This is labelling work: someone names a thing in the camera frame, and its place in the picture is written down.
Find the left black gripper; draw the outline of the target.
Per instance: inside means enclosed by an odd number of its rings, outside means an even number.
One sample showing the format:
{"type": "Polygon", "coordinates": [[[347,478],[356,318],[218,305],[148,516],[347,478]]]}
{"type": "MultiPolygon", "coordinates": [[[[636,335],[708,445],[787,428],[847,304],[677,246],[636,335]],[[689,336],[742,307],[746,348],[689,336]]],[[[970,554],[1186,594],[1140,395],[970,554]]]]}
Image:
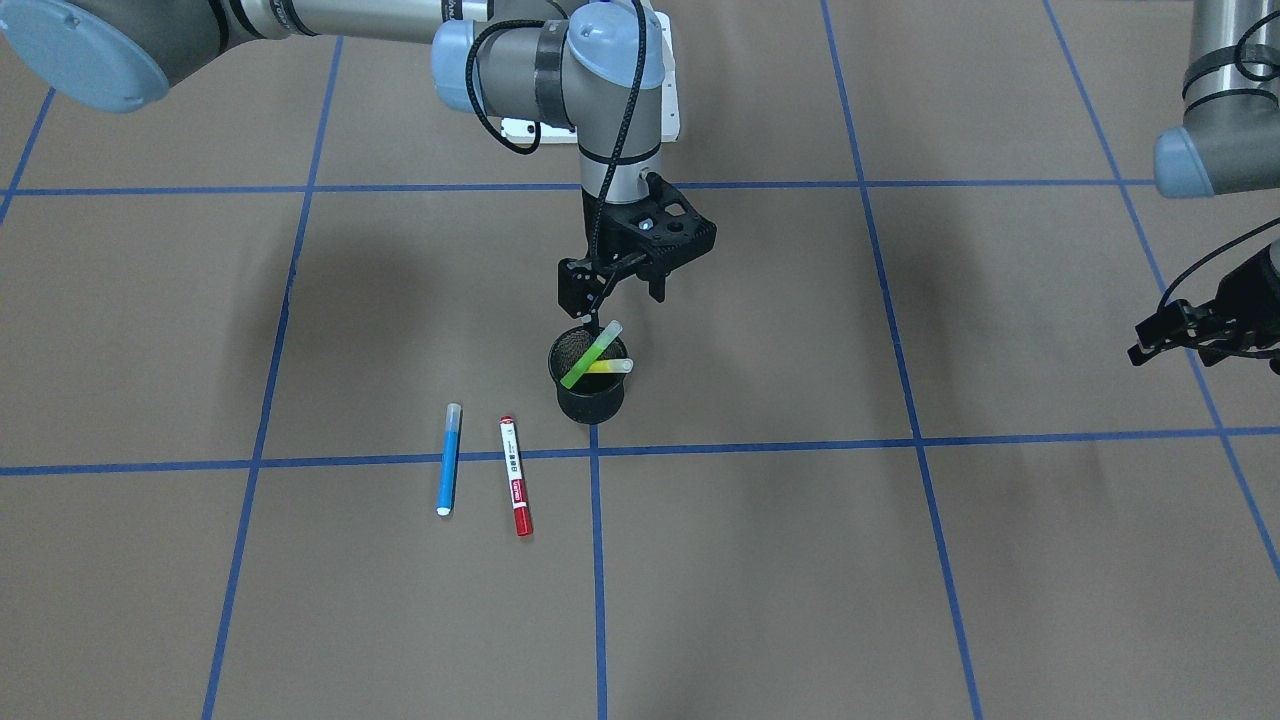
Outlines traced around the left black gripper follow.
{"type": "Polygon", "coordinates": [[[1193,348],[1204,366],[1229,359],[1251,359],[1279,373],[1277,241],[1228,273],[1216,295],[1179,310],[1157,310],[1135,325],[1135,343],[1126,351],[1133,366],[1175,348],[1193,348]]]}

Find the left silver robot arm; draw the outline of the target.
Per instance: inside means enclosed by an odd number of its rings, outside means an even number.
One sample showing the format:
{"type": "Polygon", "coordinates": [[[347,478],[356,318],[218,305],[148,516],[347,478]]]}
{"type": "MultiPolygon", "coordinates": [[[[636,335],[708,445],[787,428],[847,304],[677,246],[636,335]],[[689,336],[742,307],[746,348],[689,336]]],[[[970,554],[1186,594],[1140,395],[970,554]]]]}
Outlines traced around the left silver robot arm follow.
{"type": "MultiPolygon", "coordinates": [[[[1165,199],[1212,199],[1279,184],[1279,40],[1275,1],[1197,1],[1181,78],[1181,122],[1155,141],[1155,187],[1165,199]]],[[[1167,284],[1135,327],[1134,366],[1190,350],[1206,366],[1230,357],[1277,369],[1279,246],[1229,272],[1211,300],[1175,297],[1167,284]]]]}

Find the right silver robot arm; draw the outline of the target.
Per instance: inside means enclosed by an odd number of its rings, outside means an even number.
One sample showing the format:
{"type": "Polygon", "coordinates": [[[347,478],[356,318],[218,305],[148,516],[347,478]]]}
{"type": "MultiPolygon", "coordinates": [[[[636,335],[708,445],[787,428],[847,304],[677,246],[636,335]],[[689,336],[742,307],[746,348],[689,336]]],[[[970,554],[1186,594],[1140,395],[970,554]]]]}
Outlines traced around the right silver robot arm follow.
{"type": "Polygon", "coordinates": [[[581,168],[580,259],[557,272],[559,305],[588,319],[628,278],[655,300],[689,249],[690,222],[660,177],[668,76],[660,18],[646,1],[5,1],[3,40],[52,90],[100,111],[161,101],[243,46],[325,38],[366,67],[357,97],[388,102],[376,59],[415,59],[443,108],[476,117],[530,155],[567,133],[581,168]]]}

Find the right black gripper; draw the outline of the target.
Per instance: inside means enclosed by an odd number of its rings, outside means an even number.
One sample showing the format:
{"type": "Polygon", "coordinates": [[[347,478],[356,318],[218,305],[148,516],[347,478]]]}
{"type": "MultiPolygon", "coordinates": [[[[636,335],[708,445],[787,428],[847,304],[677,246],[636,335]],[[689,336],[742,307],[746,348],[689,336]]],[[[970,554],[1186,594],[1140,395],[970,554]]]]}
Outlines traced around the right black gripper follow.
{"type": "Polygon", "coordinates": [[[603,202],[581,197],[588,240],[584,258],[566,258],[557,266],[557,299],[571,318],[595,316],[616,286],[632,275],[648,283],[657,302],[666,300],[666,277],[658,272],[652,232],[659,220],[653,199],[636,202],[603,202]]]}

